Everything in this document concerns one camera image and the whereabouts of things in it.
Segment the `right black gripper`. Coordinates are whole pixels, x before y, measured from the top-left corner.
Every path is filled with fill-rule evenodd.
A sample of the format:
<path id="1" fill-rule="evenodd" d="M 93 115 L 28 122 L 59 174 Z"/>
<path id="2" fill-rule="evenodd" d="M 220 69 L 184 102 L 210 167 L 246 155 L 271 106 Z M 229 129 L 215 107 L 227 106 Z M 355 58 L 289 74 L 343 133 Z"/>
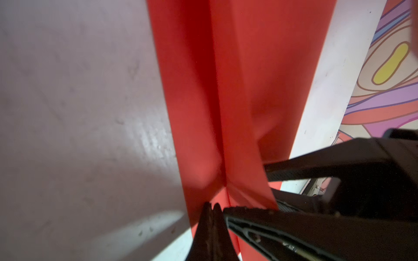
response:
<path id="1" fill-rule="evenodd" d="M 372 220 L 418 220 L 417 141 L 353 139 L 264 169 L 270 182 L 331 177 L 323 211 L 342 215 L 224 209 L 227 227 L 268 260 L 417 260 L 416 223 Z"/>

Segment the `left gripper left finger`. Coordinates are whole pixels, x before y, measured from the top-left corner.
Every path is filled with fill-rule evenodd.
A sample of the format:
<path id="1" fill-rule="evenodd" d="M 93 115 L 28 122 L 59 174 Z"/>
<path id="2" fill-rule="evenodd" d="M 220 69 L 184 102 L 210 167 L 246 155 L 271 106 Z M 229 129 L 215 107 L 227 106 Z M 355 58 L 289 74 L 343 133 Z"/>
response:
<path id="1" fill-rule="evenodd" d="M 206 202 L 203 206 L 196 234 L 186 261 L 213 260 L 213 226 L 212 204 Z"/>

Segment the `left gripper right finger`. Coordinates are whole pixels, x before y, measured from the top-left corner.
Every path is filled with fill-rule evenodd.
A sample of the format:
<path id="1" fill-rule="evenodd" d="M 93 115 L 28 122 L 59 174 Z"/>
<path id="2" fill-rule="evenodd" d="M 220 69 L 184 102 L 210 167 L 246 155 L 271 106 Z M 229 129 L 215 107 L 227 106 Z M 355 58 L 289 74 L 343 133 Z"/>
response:
<path id="1" fill-rule="evenodd" d="M 239 261 L 219 203 L 216 203 L 213 208 L 212 233 L 212 260 Z"/>

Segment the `red paper sheet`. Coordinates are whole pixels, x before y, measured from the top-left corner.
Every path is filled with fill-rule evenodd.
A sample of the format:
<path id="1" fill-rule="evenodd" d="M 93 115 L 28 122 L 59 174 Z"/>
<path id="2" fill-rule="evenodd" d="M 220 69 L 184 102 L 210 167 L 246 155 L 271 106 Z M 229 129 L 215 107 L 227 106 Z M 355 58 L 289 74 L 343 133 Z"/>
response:
<path id="1" fill-rule="evenodd" d="M 335 1 L 148 1 L 187 212 L 276 210 Z M 262 255 L 229 232 L 238 258 Z"/>

